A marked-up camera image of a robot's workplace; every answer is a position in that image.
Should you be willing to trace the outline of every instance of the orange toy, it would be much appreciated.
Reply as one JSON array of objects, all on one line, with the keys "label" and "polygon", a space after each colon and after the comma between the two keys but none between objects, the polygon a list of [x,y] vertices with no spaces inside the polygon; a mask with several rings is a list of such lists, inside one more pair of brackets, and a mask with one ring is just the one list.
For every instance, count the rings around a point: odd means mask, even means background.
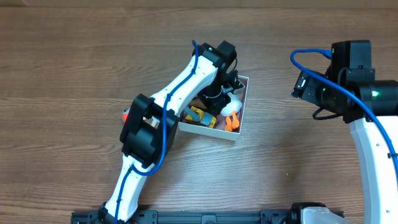
[{"label": "orange toy", "polygon": [[224,131],[232,131],[232,122],[229,116],[225,117],[226,125]]},{"label": "orange toy", "polygon": [[226,126],[224,128],[224,131],[232,131],[234,129],[239,128],[239,119],[236,116],[235,111],[232,111],[232,121],[229,116],[225,117],[225,121],[226,121]]}]

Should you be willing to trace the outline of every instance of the black bracket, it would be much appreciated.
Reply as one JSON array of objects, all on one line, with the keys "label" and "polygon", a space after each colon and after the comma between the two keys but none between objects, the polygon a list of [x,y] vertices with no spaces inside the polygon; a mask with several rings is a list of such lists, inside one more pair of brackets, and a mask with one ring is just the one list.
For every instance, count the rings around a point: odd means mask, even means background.
[{"label": "black bracket", "polygon": [[[114,217],[104,208],[88,213],[72,212],[71,224],[114,224]],[[118,221],[118,224],[157,224],[158,214],[156,210],[137,211],[128,221]]]},{"label": "black bracket", "polygon": [[[171,148],[178,125],[178,117],[173,110],[168,110],[167,122],[167,151]],[[143,121],[143,117],[157,118],[160,123],[157,128]],[[129,115],[120,134],[123,143],[122,152],[130,155],[142,163],[142,167],[149,167],[158,161],[162,151],[163,108],[142,94],[132,102]]]},{"label": "black bracket", "polygon": [[[372,68],[371,43],[368,40],[344,41],[332,44],[331,64],[323,76],[359,98],[376,116],[398,115],[398,82],[376,80]],[[305,72],[301,72],[292,96],[324,108],[336,115],[314,119],[343,116],[348,124],[368,115],[351,98],[324,85]]]},{"label": "black bracket", "polygon": [[[236,60],[237,53],[235,46],[225,40],[217,48],[204,43],[199,46],[198,51],[199,55],[213,62],[213,66],[218,68],[213,82],[198,94],[200,101],[207,107],[208,111],[216,115],[231,101],[227,93],[244,87],[239,81],[238,71],[235,69],[238,62]],[[227,73],[234,60],[236,62],[235,67]]]}]

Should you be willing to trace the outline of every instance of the green led light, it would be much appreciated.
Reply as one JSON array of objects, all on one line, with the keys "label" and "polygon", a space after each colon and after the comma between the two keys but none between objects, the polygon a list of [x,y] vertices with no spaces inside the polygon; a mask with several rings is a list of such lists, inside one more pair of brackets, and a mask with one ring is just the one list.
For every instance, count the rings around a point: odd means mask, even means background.
[{"label": "green led light", "polygon": [[379,93],[378,91],[372,91],[372,96],[373,96],[373,97],[376,97],[376,96],[378,96],[378,95],[380,95],[380,93]]}]

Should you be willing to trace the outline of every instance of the red object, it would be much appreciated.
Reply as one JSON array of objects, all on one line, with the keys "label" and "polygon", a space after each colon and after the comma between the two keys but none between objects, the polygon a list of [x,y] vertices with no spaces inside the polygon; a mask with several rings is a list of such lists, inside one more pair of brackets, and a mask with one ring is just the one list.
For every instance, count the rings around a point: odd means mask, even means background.
[{"label": "red object", "polygon": [[129,116],[129,112],[130,112],[130,108],[124,109],[124,111],[122,113],[123,124],[126,122],[127,117]]}]

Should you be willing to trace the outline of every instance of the white robotic arm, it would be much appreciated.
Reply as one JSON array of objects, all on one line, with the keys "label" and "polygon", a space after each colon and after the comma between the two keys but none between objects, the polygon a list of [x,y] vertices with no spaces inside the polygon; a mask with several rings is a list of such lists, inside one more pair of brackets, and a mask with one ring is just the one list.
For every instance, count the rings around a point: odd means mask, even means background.
[{"label": "white robotic arm", "polygon": [[[191,58],[188,66],[177,78],[175,78],[163,90],[160,90],[158,93],[155,93],[151,96],[151,98],[155,99],[155,103],[157,105],[164,105],[167,94],[170,93],[175,86],[177,86],[184,78],[189,75],[194,63],[195,56]],[[210,60],[204,56],[200,56],[198,58],[198,66],[195,74],[173,94],[167,105],[167,110],[173,110],[176,116],[180,116],[180,113],[186,106],[188,106],[193,97],[195,97],[200,90],[204,89],[204,87],[213,82],[217,75],[217,70],[218,68],[213,66],[213,63]],[[114,216],[116,212],[121,182],[123,181],[123,177],[126,175],[127,170],[132,164],[134,164],[135,167],[137,167],[141,172],[148,172],[154,167],[154,164],[151,164],[149,167],[144,169],[142,168],[141,162],[139,162],[137,159],[133,158],[132,156],[123,155],[123,166],[119,180],[116,184],[112,197],[106,202],[105,205],[108,213],[112,216]],[[137,210],[139,194],[144,186],[145,180],[146,176],[141,176],[134,172],[127,177],[126,183],[124,184],[124,188],[127,190],[124,190],[121,196],[118,219],[123,221],[129,220],[129,218],[131,218],[134,212]]]},{"label": "white robotic arm", "polygon": [[[378,116],[379,121],[398,148],[398,116]],[[395,224],[398,222],[398,186],[387,145],[374,123],[365,118],[349,124],[359,156],[364,192],[364,224]],[[304,224],[351,223],[323,207],[301,210]]]},{"label": "white robotic arm", "polygon": [[[140,172],[149,172],[155,166],[159,150],[162,147],[161,128],[156,128],[155,123],[152,124],[152,127],[147,123],[142,123],[142,118],[152,118],[154,121],[160,122],[160,119],[162,119],[160,114],[163,111],[167,95],[180,85],[167,103],[167,148],[170,148],[178,117],[195,96],[202,97],[201,100],[203,99],[202,102],[208,109],[217,113],[229,102],[229,91],[242,88],[239,85],[238,72],[235,69],[233,72],[226,73],[231,62],[236,58],[233,45],[224,41],[214,49],[208,44],[203,44],[199,50],[200,55],[198,56],[195,73],[185,83],[181,85],[194,68],[195,55],[180,75],[163,90],[153,94],[151,98],[139,95],[132,104],[121,133],[121,142],[124,143],[122,171],[112,197],[104,207],[109,215],[115,217],[118,198],[121,196],[117,214],[118,220],[124,222],[129,220],[137,210],[139,194],[146,180],[146,176],[131,172],[130,175],[127,175],[124,183],[126,190],[119,195],[122,182],[129,168],[134,164]],[[224,85],[229,87],[229,91],[225,91]]]}]

